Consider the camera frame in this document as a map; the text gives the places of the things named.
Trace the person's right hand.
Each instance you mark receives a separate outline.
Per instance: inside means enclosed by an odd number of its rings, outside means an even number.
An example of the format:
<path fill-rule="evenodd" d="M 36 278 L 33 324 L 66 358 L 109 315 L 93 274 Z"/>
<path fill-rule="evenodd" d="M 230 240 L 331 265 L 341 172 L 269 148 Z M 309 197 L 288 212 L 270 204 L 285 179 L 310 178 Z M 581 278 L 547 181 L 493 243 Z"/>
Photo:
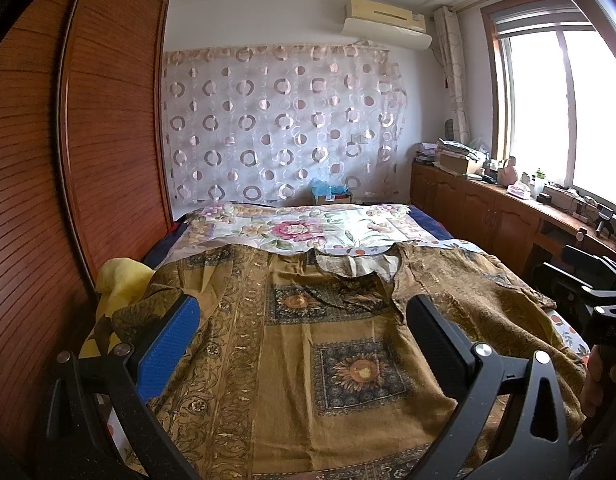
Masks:
<path fill-rule="evenodd" d="M 595 344 L 592 347 L 588 363 L 584 388 L 581 390 L 581 411 L 586 417 L 596 414 L 603 400 L 602 379 L 605 373 L 605 363 L 601 352 L 602 348 Z"/>

